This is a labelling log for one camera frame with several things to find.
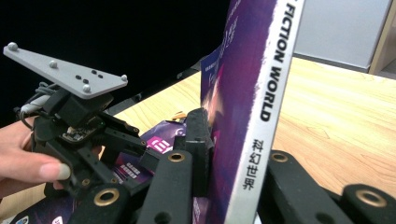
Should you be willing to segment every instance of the fingernail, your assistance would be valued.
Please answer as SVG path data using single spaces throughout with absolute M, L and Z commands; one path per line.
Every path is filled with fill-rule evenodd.
M 70 168 L 64 163 L 47 163 L 40 167 L 39 174 L 46 180 L 64 180 L 70 174 Z

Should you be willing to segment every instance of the book spine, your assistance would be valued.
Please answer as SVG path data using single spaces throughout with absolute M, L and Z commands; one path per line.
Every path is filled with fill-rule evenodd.
M 225 223 L 253 223 L 289 75 L 304 0 L 277 1 Z

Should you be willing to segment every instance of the human hand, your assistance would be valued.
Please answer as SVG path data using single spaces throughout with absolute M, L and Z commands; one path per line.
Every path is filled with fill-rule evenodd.
M 26 120 L 33 123 L 33 118 Z M 18 121 L 0 129 L 0 199 L 45 182 L 67 179 L 70 168 L 59 160 L 30 152 L 31 130 Z

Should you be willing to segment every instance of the table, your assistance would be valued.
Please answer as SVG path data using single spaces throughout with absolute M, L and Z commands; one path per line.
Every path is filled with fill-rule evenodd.
M 274 149 L 293 155 L 323 187 L 340 194 L 362 183 L 396 197 L 396 80 L 294 58 Z M 144 133 L 200 106 L 200 73 L 120 112 Z M 6 197 L 0 220 L 44 197 L 43 185 Z

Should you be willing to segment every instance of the magazine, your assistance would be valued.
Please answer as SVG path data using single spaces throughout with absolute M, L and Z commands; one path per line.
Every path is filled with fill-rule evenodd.
M 195 223 L 254 222 L 303 7 L 304 0 L 231 2 L 223 43 L 201 63 L 215 148 Z

